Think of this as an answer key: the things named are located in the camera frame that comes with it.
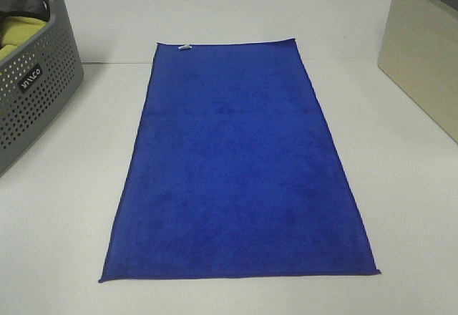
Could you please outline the black cloth in basket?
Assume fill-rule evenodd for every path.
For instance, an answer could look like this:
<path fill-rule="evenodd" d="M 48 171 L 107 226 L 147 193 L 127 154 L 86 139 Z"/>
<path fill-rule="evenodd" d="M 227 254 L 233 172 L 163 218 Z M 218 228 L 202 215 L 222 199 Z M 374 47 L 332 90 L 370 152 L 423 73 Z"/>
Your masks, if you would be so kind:
<path fill-rule="evenodd" d="M 49 21 L 50 12 L 45 0 L 1 0 L 1 23 L 12 17 Z"/>

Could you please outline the grey perforated plastic basket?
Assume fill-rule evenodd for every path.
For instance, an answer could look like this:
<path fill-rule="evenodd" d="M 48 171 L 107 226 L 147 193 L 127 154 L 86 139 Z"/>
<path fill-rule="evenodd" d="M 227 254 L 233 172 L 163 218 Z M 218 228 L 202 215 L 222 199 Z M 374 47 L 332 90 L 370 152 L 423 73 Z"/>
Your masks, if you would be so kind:
<path fill-rule="evenodd" d="M 1 171 L 52 124 L 84 71 L 64 0 L 44 0 L 49 21 L 1 60 Z"/>

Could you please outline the blue microfibre towel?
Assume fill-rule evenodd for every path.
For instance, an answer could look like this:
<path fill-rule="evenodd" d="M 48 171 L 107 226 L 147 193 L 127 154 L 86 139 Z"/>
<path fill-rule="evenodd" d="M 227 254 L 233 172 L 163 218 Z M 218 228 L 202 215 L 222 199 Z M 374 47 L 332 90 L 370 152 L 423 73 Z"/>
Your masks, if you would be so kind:
<path fill-rule="evenodd" d="M 294 39 L 157 46 L 109 252 L 369 263 Z"/>

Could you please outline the yellow-green towel in basket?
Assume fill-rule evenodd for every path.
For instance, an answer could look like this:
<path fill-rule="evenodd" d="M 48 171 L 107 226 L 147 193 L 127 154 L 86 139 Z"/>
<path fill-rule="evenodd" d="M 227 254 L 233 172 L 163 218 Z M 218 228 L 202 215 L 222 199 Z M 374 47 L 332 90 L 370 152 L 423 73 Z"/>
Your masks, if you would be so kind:
<path fill-rule="evenodd" d="M 1 24 L 1 59 L 11 54 L 46 26 L 40 19 L 10 16 Z"/>

